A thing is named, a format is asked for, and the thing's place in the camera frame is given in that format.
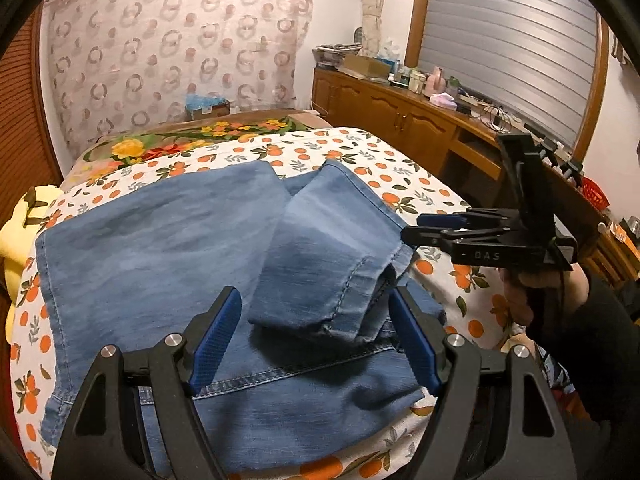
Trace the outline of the person right forearm dark sleeve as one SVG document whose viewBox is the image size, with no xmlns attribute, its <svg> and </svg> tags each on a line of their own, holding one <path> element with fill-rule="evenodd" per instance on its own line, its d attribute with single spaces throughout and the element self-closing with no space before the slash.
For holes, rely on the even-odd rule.
<svg viewBox="0 0 640 480">
<path fill-rule="evenodd" d="M 591 419 L 608 426 L 606 472 L 638 469 L 639 282 L 614 292 L 578 264 L 520 281 L 551 294 L 527 303 L 527 333 L 568 371 Z"/>
</svg>

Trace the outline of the person right hand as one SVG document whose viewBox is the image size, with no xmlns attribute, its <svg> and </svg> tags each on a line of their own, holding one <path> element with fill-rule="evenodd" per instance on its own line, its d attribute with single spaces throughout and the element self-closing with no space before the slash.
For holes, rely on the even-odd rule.
<svg viewBox="0 0 640 480">
<path fill-rule="evenodd" d="M 500 278 L 513 321 L 524 326 L 547 308 L 574 313 L 587 301 L 590 291 L 587 275 L 578 263 L 570 271 L 525 273 L 501 269 Z"/>
</svg>

